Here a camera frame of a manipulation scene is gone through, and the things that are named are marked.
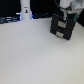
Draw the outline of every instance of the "white tabletop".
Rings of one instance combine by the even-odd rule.
[[[70,41],[50,33],[51,19],[0,24],[0,84],[84,84],[84,28]]]

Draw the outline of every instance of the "cable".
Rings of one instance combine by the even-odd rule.
[[[57,0],[54,0],[54,2],[55,2],[55,4],[56,4],[56,6],[59,8],[59,9],[62,9],[62,10],[71,10],[71,7],[69,6],[69,7],[67,7],[67,8],[62,8],[61,6],[59,6],[59,4],[57,3]]]

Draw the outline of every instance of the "black object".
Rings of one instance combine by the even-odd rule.
[[[74,16],[75,14],[68,15],[68,18],[64,20],[63,16],[53,14],[50,32],[54,35],[70,40],[76,23],[74,22]]]
[[[79,18],[78,18],[78,23],[80,23],[82,26],[84,26],[84,10],[82,11],[82,13],[80,14]]]
[[[5,17],[0,17],[0,24],[8,23]]]

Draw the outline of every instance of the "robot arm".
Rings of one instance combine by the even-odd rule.
[[[84,0],[61,0],[60,6],[63,8],[71,7],[71,11],[84,9]]]

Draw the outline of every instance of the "white background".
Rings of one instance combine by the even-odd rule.
[[[50,33],[51,19],[0,25],[0,84],[84,84],[84,28],[70,41]]]

